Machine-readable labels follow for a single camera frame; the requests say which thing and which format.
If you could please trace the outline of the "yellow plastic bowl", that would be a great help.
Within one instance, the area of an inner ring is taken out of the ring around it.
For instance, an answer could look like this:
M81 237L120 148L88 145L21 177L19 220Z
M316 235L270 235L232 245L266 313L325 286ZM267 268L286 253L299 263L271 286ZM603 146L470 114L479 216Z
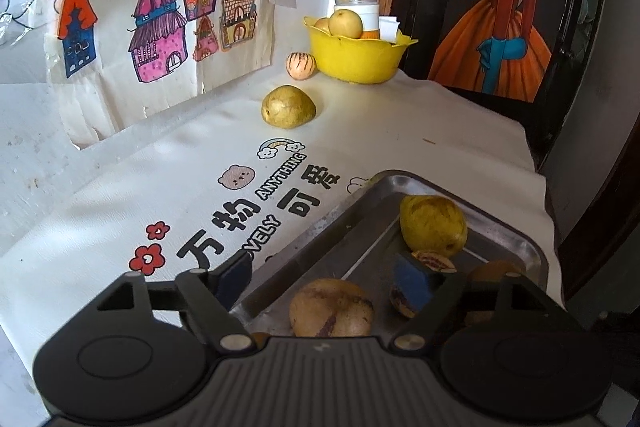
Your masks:
M397 31L395 43L380 39L331 36L314 26L317 17L305 16L310 53L322 74L358 84L381 84L391 80L409 46L418 40Z

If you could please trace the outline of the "orange fruit in bowl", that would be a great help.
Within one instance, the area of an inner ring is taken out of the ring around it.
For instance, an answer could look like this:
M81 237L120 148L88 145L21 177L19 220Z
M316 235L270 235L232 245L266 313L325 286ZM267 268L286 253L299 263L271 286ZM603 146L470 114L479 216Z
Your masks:
M361 39L379 39L380 31L378 29L375 30L365 30L360 36Z

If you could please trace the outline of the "white glass jar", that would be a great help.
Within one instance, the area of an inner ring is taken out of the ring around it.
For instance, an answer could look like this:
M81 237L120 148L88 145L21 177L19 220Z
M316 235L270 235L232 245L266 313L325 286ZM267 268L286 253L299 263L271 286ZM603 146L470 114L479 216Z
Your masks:
M349 10L359 15L364 32L378 31L378 0L336 0L334 10Z

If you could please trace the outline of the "large striped beige melon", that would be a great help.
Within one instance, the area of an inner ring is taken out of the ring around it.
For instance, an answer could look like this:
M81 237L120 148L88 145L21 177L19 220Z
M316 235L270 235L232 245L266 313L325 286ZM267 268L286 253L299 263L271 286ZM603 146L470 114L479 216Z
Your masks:
M288 317L296 337L369 336L374 306L358 285L340 279L318 279L296 291Z

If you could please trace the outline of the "white printed table cloth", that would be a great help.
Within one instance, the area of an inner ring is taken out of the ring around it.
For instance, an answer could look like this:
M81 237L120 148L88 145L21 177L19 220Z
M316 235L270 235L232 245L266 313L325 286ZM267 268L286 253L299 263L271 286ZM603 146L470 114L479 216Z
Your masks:
M512 225L542 248L549 293L561 294L546 182L523 128L438 83L398 76L358 86L321 76L303 83L316 117L293 130L262 119L266 81L215 98L187 124L82 182L1 260L1 325L32 364L38 349L135 257L160 259L154 279L194 267L189 240L235 253L260 223L213 224L247 199L279 228L262 265L376 174L404 170Z

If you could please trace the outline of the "houses drawing paper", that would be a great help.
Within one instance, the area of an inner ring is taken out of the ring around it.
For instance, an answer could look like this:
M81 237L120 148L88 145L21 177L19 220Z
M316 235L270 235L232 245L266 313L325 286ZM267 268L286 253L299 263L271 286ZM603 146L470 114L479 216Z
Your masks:
M267 67L273 0L63 0L47 38L63 127L86 147Z

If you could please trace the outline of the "small orange tangerine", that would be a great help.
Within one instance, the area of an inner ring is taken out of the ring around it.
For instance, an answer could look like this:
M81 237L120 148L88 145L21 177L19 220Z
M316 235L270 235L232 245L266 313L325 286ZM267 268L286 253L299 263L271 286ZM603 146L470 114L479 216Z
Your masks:
M254 343L258 349L262 349L263 347L265 347L266 342L271 337L271 335L266 332L254 332L250 335L252 336Z

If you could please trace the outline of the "metal tray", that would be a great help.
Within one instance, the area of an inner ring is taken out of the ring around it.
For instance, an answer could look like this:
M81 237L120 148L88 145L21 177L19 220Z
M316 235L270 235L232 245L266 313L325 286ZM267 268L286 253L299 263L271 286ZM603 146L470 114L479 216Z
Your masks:
M449 193L407 171L377 174L257 269L232 315L250 332L291 335L288 308L296 291L331 277L351 281L367 293L375 312L372 333L390 340L406 321L390 303L395 265L410 256L400 233L399 206L404 196L422 194ZM547 287L548 260L533 239L459 196L453 200L469 230L465 246L454 256L458 271L508 260L538 287Z

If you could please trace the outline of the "yellow fruit in tray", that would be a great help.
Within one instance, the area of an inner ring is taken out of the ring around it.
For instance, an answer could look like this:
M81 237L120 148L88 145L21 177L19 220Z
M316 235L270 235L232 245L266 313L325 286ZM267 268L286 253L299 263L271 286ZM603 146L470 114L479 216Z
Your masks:
M468 240L463 211L451 199L437 195L407 195L399 205L402 238L412 251L452 257Z

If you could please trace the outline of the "white paper roll in bowl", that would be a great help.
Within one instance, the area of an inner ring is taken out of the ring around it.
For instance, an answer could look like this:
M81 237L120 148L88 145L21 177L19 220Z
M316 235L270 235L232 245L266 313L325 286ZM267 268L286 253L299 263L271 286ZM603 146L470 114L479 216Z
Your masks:
M378 18L378 33L380 39L395 44L397 41L397 33L399 22L396 16L380 16Z

